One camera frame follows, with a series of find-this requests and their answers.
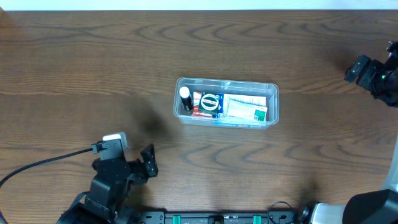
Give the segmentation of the dark bottle white cap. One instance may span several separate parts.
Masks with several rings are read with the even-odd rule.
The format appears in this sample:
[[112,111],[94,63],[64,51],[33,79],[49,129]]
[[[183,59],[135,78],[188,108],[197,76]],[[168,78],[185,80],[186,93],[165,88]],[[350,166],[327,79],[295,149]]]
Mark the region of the dark bottle white cap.
[[188,87],[183,86],[179,89],[180,99],[182,101],[183,108],[186,111],[191,111],[193,109],[193,100]]

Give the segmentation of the green Zam-Buk box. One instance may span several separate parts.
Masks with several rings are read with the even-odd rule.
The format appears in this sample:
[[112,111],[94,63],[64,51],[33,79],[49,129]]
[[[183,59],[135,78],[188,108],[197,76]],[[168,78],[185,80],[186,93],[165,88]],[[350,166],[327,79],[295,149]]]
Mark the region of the green Zam-Buk box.
[[221,108],[220,99],[220,95],[202,92],[198,110],[211,115],[216,115]]

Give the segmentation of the blue medicine box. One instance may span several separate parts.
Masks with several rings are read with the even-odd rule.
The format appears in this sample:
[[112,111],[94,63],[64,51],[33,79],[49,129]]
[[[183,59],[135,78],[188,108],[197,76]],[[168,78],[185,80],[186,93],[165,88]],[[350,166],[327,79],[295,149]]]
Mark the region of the blue medicine box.
[[223,121],[265,122],[267,115],[265,96],[220,94],[220,106],[214,118]]

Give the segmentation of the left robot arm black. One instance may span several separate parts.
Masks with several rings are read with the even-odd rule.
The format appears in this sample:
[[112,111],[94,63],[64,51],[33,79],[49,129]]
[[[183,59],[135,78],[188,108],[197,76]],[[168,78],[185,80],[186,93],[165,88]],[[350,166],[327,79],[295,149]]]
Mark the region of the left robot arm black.
[[79,194],[57,224],[138,223],[140,213],[123,205],[132,185],[146,184],[159,170],[155,149],[149,144],[141,151],[142,159],[128,162],[121,139],[99,141],[91,145],[100,158],[92,163],[96,175],[90,190]]

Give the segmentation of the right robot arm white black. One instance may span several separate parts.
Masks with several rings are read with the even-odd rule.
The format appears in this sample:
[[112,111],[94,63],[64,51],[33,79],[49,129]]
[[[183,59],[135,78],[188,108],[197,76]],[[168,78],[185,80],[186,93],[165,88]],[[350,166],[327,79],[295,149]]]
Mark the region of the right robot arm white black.
[[[364,88],[376,100],[397,108],[397,42],[389,42],[382,63],[361,55],[345,72],[345,81]],[[397,148],[381,190],[357,194],[345,205],[308,203],[294,223],[397,223]]]

